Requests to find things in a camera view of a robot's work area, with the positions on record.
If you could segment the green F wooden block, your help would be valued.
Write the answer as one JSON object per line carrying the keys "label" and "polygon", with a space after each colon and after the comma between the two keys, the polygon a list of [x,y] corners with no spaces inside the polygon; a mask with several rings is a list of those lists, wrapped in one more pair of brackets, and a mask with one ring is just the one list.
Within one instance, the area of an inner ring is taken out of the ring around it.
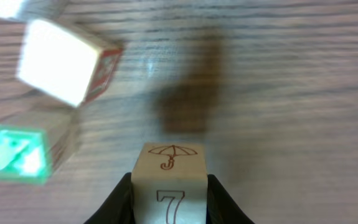
{"label": "green F wooden block", "polygon": [[29,111],[0,121],[0,180],[44,184],[78,149],[73,112]]}

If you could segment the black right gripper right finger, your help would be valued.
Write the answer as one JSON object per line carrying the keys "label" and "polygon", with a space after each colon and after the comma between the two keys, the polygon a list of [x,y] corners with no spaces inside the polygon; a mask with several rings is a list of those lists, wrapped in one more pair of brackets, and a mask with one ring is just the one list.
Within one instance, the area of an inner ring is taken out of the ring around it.
{"label": "black right gripper right finger", "polygon": [[206,224],[255,224],[236,204],[215,175],[209,174]]}

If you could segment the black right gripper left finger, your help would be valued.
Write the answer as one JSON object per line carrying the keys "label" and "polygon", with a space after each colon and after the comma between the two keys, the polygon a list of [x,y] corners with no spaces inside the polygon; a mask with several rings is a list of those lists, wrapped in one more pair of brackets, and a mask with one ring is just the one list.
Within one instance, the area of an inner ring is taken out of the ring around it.
{"label": "black right gripper left finger", "polygon": [[131,173],[126,173],[84,224],[135,224]]}

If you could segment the wooden block acorn drawing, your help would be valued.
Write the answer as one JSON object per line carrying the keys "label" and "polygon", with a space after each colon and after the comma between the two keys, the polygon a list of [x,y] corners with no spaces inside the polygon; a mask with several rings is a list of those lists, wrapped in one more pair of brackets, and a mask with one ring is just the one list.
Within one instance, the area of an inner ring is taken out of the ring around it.
{"label": "wooden block acorn drawing", "polygon": [[208,178],[202,145],[147,142],[131,183],[136,223],[206,223]]}

